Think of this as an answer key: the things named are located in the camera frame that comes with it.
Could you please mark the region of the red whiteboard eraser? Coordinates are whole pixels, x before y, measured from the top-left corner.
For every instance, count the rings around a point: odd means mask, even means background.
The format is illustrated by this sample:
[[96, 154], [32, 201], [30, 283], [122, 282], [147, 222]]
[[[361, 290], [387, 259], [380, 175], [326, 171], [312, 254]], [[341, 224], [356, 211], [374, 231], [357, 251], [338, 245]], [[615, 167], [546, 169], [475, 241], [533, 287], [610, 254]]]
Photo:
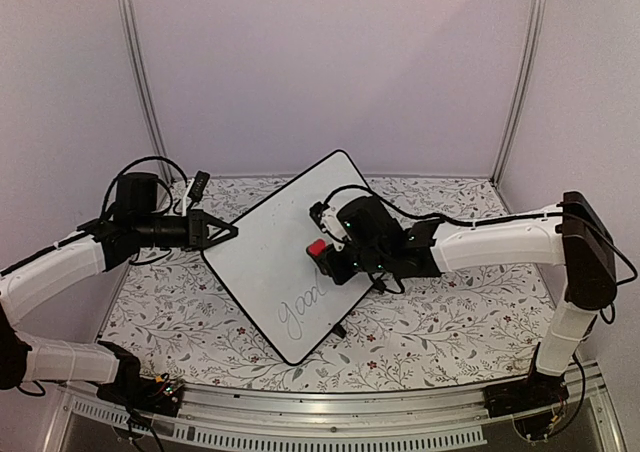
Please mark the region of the red whiteboard eraser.
[[310, 257], [317, 258], [325, 251], [326, 248], [326, 242], [323, 239], [317, 239], [307, 247], [306, 252]]

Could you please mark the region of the white whiteboard with black frame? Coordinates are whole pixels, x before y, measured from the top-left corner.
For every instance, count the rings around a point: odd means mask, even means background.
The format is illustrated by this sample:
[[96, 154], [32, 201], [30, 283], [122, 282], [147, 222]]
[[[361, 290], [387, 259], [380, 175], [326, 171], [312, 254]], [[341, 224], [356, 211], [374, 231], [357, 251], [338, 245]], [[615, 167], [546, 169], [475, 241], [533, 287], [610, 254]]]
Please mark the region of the white whiteboard with black frame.
[[342, 207], [365, 184], [349, 155], [336, 150], [234, 220], [237, 237], [203, 253], [218, 282], [289, 365], [302, 363], [371, 288], [364, 274], [336, 285], [306, 253], [322, 235], [310, 207], [324, 200]]

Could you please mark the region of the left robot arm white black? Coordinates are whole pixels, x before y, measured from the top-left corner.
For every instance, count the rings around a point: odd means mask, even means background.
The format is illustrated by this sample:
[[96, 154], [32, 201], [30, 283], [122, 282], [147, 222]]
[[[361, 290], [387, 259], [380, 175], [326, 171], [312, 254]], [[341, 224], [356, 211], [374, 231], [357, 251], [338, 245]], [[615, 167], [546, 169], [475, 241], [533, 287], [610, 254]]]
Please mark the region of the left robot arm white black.
[[18, 331], [22, 319], [69, 287], [134, 264], [144, 248], [206, 251], [238, 235], [236, 226], [197, 208], [209, 176], [186, 179], [182, 209], [159, 208], [158, 191], [167, 183], [157, 174], [138, 172], [134, 160], [110, 182], [97, 218], [75, 232], [1, 272], [1, 387], [25, 382], [84, 381], [111, 390], [128, 406], [148, 398], [139, 359], [109, 343], [49, 340]]

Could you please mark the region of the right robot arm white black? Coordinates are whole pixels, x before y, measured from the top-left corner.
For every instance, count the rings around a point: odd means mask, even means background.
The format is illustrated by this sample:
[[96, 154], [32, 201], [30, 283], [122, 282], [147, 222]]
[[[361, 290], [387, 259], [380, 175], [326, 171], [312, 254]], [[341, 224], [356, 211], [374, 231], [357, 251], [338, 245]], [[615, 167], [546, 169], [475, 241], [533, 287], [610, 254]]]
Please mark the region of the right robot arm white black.
[[309, 215], [327, 235], [306, 249], [319, 271], [337, 285], [358, 274], [375, 289], [395, 281], [436, 278], [476, 266], [546, 264], [565, 269], [564, 296], [551, 326], [537, 345], [525, 379], [509, 389], [527, 408], [537, 408], [560, 389], [570, 359], [597, 315], [611, 308], [623, 285], [616, 263], [630, 261], [586, 198], [566, 192], [546, 208], [519, 215], [476, 221], [441, 213], [411, 215], [409, 228], [400, 225], [398, 206], [365, 186], [359, 196], [335, 207], [331, 192], [311, 206]]

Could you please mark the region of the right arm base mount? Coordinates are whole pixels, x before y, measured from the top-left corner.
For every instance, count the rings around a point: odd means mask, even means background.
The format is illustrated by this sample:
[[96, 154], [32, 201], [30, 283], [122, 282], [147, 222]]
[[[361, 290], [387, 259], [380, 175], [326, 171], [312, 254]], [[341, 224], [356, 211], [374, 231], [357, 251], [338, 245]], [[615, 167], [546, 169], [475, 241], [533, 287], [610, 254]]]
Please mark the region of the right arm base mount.
[[523, 379], [486, 386], [483, 397], [484, 407], [494, 418], [560, 403], [569, 398], [569, 392], [563, 376], [534, 371]]

